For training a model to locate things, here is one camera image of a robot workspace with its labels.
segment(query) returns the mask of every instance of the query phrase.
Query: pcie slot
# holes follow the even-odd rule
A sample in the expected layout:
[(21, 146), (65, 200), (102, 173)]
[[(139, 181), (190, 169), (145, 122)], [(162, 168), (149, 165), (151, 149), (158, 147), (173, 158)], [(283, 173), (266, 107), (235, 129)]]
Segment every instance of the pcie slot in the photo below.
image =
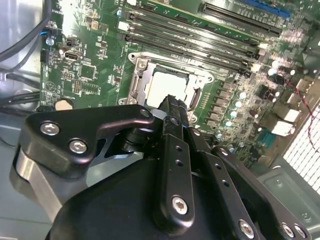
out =
[(274, 15), (279, 16), (281, 18), (287, 19), (287, 18), (291, 17), (291, 14), (289, 12), (286, 12), (286, 11), (280, 10), (278, 8), (263, 4), (263, 3), (258, 2), (256, 0), (240, 0), (240, 1), (243, 2), (244, 4), (247, 4), (249, 6), (263, 10), (265, 12), (274, 14)]
[(235, 64), (241, 64), (241, 63), (244, 62), (244, 60), (242, 58), (240, 58), (240, 57), (231, 56), (229, 54), (225, 54), (225, 53), (213, 50), (211, 48), (202, 47), (202, 46), (193, 44), (191, 42), (185, 42), (183, 40), (179, 40), (179, 39), (174, 38), (174, 37), (163, 36), (162, 33), (158, 33), (156, 31), (153, 31), (153, 30), (150, 30), (150, 29), (147, 29), (147, 28), (146, 29), (136, 28), (133, 32), (136, 33), (136, 34), (140, 34), (140, 35), (147, 35), (149, 37), (162, 39), (162, 40), (168, 41), (170, 43), (180, 44), (180, 45), (182, 45), (182, 47), (186, 47), (186, 48), (201, 52), (204, 55), (218, 56), (220, 58), (226, 59), (227, 61), (234, 62)]
[(262, 34), (266, 34), (270, 37), (280, 37), (282, 30), (265, 24), (260, 21), (253, 20), (251, 18), (248, 18), (246, 16), (242, 16), (240, 14), (237, 14), (235, 12), (220, 8), (218, 6), (211, 5), (209, 3), (205, 3), (203, 10), (205, 14), (211, 15), (213, 17), (216, 17), (218, 19), (222, 19), (226, 22), (230, 22), (239, 26), (243, 26), (244, 28), (251, 29), (253, 31), (257, 31)]
[(168, 35), (168, 33), (171, 32), (174, 35), (180, 34), (182, 37), (185, 37), (189, 40), (196, 40), (196, 41), (203, 42), (206, 44), (211, 44), (212, 46), (216, 46), (216, 47), (224, 49), (228, 52), (231, 52), (234, 55), (241, 55), (243, 57), (254, 58), (256, 60), (259, 58), (259, 54), (258, 54), (259, 50), (258, 49), (251, 51), (251, 50), (245, 50), (245, 49), (241, 49), (241, 48), (235, 48), (234, 46), (227, 44), (223, 41), (205, 38), (205, 37), (203, 37), (201, 35), (197, 35), (195, 33), (190, 34), (186, 31), (177, 30), (171, 26), (164, 25), (163, 23), (160, 23), (160, 22), (155, 22), (154, 20), (145, 19), (140, 16), (134, 16), (134, 22), (141, 25), (143, 28), (146, 28), (146, 29), (156, 27), (157, 29), (161, 30), (163, 34)]
[(203, 62), (204, 64), (213, 65), (215, 67), (229, 70), (229, 71), (232, 71), (235, 73), (239, 73), (239, 72), (241, 72), (243, 74), (250, 74), (251, 73), (248, 69), (243, 69), (240, 67), (231, 66), (229, 64), (226, 64), (226, 63), (223, 63), (220, 61), (216, 61), (216, 60), (213, 60), (213, 59), (210, 59), (207, 57), (197, 56), (197, 55), (192, 54), (190, 52), (186, 52), (184, 50), (177, 49), (177, 48), (174, 48), (174, 47), (171, 47), (171, 46), (159, 43), (159, 42), (151, 42), (149, 40), (145, 40), (143, 37), (127, 35), (125, 37), (125, 40), (128, 42), (131, 42), (131, 43), (136, 43), (136, 44), (140, 44), (140, 45), (144, 45), (144, 46), (149, 46), (149, 47), (165, 50), (171, 54), (176, 54), (178, 56), (189, 58), (191, 60), (200, 61), (200, 62)]
[(238, 42), (238, 44), (247, 45), (248, 47), (256, 46), (256, 45), (259, 44), (257, 41), (255, 41), (254, 39), (251, 39), (250, 37), (248, 37), (244, 41), (241, 41), (241, 40), (238, 40), (238, 39), (226, 36), (226, 35), (222, 35), (222, 34), (216, 33), (215, 32), (216, 29), (214, 27), (211, 27), (208, 24), (207, 24), (207, 26), (205, 28), (203, 28), (203, 27), (194, 26), (192, 24), (189, 24), (188, 22), (182, 22), (182, 21), (177, 20), (177, 19), (168, 18), (168, 17), (162, 16), (162, 15), (160, 15), (158, 13), (155, 13), (155, 12), (152, 12), (152, 11), (149, 11), (149, 10), (145, 10), (145, 9), (141, 9), (141, 8), (138, 9), (138, 12), (140, 12), (140, 13), (148, 16), (148, 17), (153, 17), (153, 18), (156, 18), (158, 20), (165, 21), (169, 26), (170, 25), (182, 26), (184, 28), (189, 28), (191, 30), (193, 29), (195, 31), (202, 32), (204, 35), (206, 35), (206, 37), (211, 38), (211, 39), (223, 38), (223, 39), (225, 39), (225, 41), (233, 41), (235, 43)]

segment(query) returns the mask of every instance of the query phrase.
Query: silver screw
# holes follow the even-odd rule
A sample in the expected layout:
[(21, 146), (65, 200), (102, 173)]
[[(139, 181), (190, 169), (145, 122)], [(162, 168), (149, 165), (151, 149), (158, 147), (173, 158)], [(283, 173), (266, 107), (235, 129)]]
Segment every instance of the silver screw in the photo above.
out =
[(144, 69), (146, 67), (146, 64), (144, 62), (140, 62), (138, 66), (139, 68)]
[(292, 231), (292, 229), (285, 223), (282, 223), (282, 228), (285, 231), (286, 234), (288, 234), (288, 236), (290, 238), (293, 238), (295, 236), (294, 232)]
[(176, 210), (177, 213), (181, 215), (185, 215), (188, 211), (188, 206), (186, 202), (181, 197), (178, 197), (178, 196), (175, 196), (172, 199), (172, 206), (174, 210)]
[(40, 131), (45, 135), (54, 136), (60, 132), (60, 128), (52, 122), (46, 122), (40, 126)]
[(55, 44), (55, 40), (51, 37), (47, 37), (46, 40), (45, 40), (45, 43), (48, 45), (48, 46), (53, 46)]
[(195, 135), (200, 136), (200, 132), (197, 129), (193, 128), (192, 131)]
[(73, 140), (69, 144), (69, 148), (76, 154), (83, 154), (87, 151), (87, 145), (81, 140)]
[(141, 113), (143, 116), (145, 116), (146, 118), (149, 117), (149, 113), (148, 113), (146, 110), (144, 110), (144, 109), (141, 109), (141, 110), (140, 110), (140, 113)]
[(253, 239), (255, 237), (254, 230), (245, 220), (240, 219), (239, 227), (249, 239)]
[(228, 156), (228, 153), (226, 150), (224, 150), (222, 147), (220, 148), (221, 152), (223, 153), (223, 155)]
[(295, 230), (298, 232), (298, 234), (301, 235), (304, 239), (307, 238), (306, 233), (299, 227), (298, 225), (294, 225)]

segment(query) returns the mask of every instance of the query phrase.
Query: capacitor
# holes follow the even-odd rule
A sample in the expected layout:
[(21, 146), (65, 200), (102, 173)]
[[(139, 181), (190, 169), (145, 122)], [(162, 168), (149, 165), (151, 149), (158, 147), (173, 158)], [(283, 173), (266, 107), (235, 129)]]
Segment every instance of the capacitor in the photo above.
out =
[(267, 99), (272, 102), (272, 103), (275, 103), (277, 101), (277, 98), (275, 96), (273, 96), (272, 94), (270, 94)]
[(262, 131), (262, 127), (258, 123), (254, 123), (253, 127), (256, 129), (258, 133)]
[(277, 73), (277, 70), (274, 69), (274, 68), (270, 68), (270, 69), (268, 70), (268, 75), (269, 75), (269, 76), (273, 76), (273, 75), (275, 75), (276, 73)]
[(246, 99), (246, 97), (247, 97), (247, 94), (244, 91), (239, 91), (237, 93), (237, 95), (238, 95), (239, 99), (241, 99), (241, 100)]
[(237, 117), (238, 113), (235, 110), (230, 110), (229, 115), (230, 115), (230, 118), (235, 119)]
[(239, 148), (244, 148), (245, 147), (245, 143), (243, 141), (239, 142), (238, 144)]
[(254, 118), (257, 119), (259, 117), (259, 114), (255, 110), (250, 110), (249, 114)]
[(224, 126), (230, 128), (232, 126), (232, 121), (229, 119), (224, 120)]
[(222, 134), (221, 131), (216, 131), (216, 132), (215, 132), (215, 137), (216, 137), (217, 139), (222, 139), (224, 136), (223, 136), (223, 134)]
[(282, 71), (284, 71), (285, 73), (287, 74), (290, 74), (291, 76), (295, 75), (296, 74), (296, 70), (290, 68), (290, 67), (286, 67), (286, 66), (281, 66), (280, 69)]
[(232, 144), (229, 144), (228, 146), (226, 146), (226, 148), (229, 150), (230, 153), (233, 153), (235, 151), (235, 148)]
[(280, 92), (275, 90), (275, 89), (272, 89), (271, 94), (274, 95), (275, 97), (279, 97), (280, 96)]
[(277, 60), (274, 60), (271, 65), (273, 69), (278, 69), (280, 66), (280, 62), (278, 62)]
[(242, 107), (242, 102), (241, 101), (234, 101), (233, 104), (238, 109)]

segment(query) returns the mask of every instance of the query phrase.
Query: metal bracket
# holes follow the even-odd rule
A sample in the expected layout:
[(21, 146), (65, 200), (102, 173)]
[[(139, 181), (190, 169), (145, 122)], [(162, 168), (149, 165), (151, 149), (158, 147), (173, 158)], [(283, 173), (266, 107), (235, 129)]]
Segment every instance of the metal bracket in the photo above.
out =
[(240, 197), (258, 208), (256, 220), (266, 239), (312, 239), (299, 220), (225, 147), (216, 146), (211, 152), (222, 159)]

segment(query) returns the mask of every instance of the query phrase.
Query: green circuit board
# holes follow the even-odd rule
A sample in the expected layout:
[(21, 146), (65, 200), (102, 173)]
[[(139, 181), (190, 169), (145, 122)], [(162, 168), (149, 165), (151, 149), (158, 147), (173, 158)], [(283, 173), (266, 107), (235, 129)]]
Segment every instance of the green circuit board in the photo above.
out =
[[(54, 0), (48, 25), (54, 44), (44, 37), (41, 51), (40, 104), (54, 106), (61, 99), (77, 109), (122, 104), (135, 70), (130, 54), (165, 56), (185, 64), (173, 64), (179, 71), (191, 65), (212, 74), (190, 123), (206, 134), (220, 131), (221, 141), (249, 163), (251, 147), (265, 146), (263, 139), (269, 146), (273, 139), (254, 128), (274, 105), (257, 92), (267, 85), (284, 94), (286, 87), (270, 80), (268, 70), (273, 61), (303, 66), (319, 9), (312, 0)], [(252, 118), (250, 110), (259, 117)]]

